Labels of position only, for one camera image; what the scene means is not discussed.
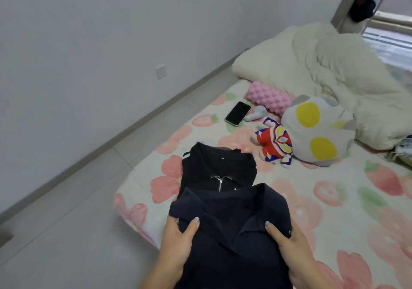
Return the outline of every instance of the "pink bubble cushion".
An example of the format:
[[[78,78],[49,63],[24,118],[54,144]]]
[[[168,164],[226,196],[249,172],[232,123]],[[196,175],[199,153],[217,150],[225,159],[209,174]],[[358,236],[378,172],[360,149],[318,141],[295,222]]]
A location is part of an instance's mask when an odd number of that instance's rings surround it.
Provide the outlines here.
[[[269,111],[283,115],[292,104],[293,97],[259,81],[253,82],[245,95],[247,100],[265,106]]]

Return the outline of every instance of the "red and blue plush body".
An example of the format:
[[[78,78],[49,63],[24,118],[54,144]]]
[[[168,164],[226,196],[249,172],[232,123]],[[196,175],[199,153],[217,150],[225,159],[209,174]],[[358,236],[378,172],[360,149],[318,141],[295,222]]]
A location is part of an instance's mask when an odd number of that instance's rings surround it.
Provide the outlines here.
[[[269,127],[256,131],[252,136],[255,142],[263,145],[260,158],[273,164],[280,161],[283,167],[290,167],[292,142],[285,127],[269,117],[264,119],[263,124]]]

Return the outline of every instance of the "bed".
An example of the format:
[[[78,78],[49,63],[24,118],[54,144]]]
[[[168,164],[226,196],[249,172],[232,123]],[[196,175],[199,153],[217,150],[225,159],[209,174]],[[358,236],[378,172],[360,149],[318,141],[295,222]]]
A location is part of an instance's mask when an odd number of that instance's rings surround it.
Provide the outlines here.
[[[159,248],[182,177],[182,156],[196,142],[252,152],[255,184],[284,195],[322,271],[337,288],[412,288],[412,174],[354,144],[331,167],[293,159],[289,169],[262,161],[250,135],[264,126],[224,117],[243,99],[241,80],[141,161],[115,195],[123,219]]]

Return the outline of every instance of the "black phone screen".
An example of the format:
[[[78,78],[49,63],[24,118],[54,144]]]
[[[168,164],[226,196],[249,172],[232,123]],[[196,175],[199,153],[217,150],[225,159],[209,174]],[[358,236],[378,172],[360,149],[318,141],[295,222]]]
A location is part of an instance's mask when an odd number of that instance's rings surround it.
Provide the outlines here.
[[[226,116],[225,120],[234,126],[238,126],[250,109],[251,107],[244,102],[238,102]]]

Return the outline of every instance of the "floral bed sheet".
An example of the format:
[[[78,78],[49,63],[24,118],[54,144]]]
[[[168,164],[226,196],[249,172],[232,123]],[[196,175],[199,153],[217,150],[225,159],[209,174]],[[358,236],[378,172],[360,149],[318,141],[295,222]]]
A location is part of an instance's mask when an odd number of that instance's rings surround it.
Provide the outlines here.
[[[115,194],[115,209],[159,248],[182,177],[182,156],[196,142],[252,152],[255,184],[287,200],[322,271],[336,288],[412,288],[412,174],[356,143],[331,167],[293,159],[289,169],[259,158],[250,141],[259,120],[234,127],[224,117],[250,83],[242,80],[189,120],[140,162]]]

